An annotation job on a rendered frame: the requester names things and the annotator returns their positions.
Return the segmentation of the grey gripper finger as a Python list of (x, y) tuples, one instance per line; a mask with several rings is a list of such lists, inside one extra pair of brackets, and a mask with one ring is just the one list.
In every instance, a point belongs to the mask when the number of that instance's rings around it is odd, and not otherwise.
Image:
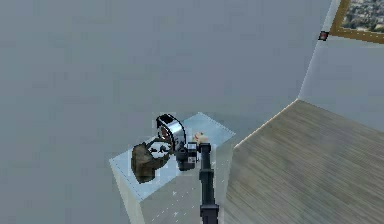
[(174, 155), (174, 152), (172, 150), (169, 150), (169, 149), (160, 149), (160, 148), (150, 148), (150, 153), (153, 155), (153, 156), (165, 156), (166, 154), (172, 156)]
[(167, 139), (163, 139), (163, 138), (154, 138), (154, 139), (152, 139), (151, 141), (149, 141), (148, 143), (146, 143), (146, 146), (145, 146), (145, 148), (146, 149), (150, 149), (150, 147), (154, 144), (154, 143), (166, 143), (166, 144), (168, 144), (169, 145), (169, 149), (171, 150), (171, 151), (173, 151), (174, 150), (174, 144), (173, 144), (173, 142), (171, 141), (171, 140), (167, 140)]

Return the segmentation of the small pink round object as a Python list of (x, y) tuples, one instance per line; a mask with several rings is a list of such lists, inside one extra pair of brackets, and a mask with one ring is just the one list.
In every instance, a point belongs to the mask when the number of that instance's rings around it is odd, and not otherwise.
[(208, 137), (203, 132), (197, 132), (193, 136), (193, 141), (197, 144), (208, 143)]

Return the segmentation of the gold framed wall picture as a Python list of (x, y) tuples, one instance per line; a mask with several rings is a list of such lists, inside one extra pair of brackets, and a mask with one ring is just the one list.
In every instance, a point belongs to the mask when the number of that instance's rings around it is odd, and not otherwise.
[(384, 44), (384, 0), (339, 0), (330, 34)]

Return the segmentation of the pale cabinet with blue top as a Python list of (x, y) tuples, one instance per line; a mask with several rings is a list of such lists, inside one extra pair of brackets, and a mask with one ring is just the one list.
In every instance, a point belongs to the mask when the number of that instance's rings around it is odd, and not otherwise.
[[(218, 224), (223, 224), (223, 204), (232, 158), (232, 148), (224, 143), (234, 136), (234, 132), (201, 112), (180, 122), (185, 129), (186, 143), (194, 142), (193, 136), (197, 132), (208, 137), (214, 170), (214, 197), (219, 206)], [(152, 181), (140, 184), (131, 170), (133, 147), (110, 160), (131, 224), (203, 224), (200, 217), (201, 161), (197, 160), (194, 169), (180, 171), (176, 157), (169, 156), (168, 162), (155, 171)], [(169, 145), (158, 142), (151, 148), (165, 150)]]

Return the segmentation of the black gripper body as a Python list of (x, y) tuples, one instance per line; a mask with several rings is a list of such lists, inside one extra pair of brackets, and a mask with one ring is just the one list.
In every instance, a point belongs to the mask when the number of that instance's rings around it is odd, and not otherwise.
[(176, 161), (180, 171), (187, 171), (195, 168), (196, 151), (189, 149), (181, 149), (175, 152)]

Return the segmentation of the brown lumpy object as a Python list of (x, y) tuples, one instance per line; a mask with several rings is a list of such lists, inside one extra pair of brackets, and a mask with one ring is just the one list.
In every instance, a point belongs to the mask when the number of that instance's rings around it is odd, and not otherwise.
[(155, 158), (150, 151), (153, 144), (154, 141), (140, 143), (134, 146), (131, 152), (131, 170), (140, 184), (152, 181), (155, 178), (155, 171), (169, 160), (169, 153)]

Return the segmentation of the chrome and black alarm clock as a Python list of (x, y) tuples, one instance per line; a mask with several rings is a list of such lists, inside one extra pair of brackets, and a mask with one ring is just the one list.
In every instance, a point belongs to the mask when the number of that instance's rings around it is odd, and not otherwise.
[(186, 133), (182, 123), (171, 114), (162, 114), (156, 118), (158, 137), (171, 145), (176, 151), (186, 143)]

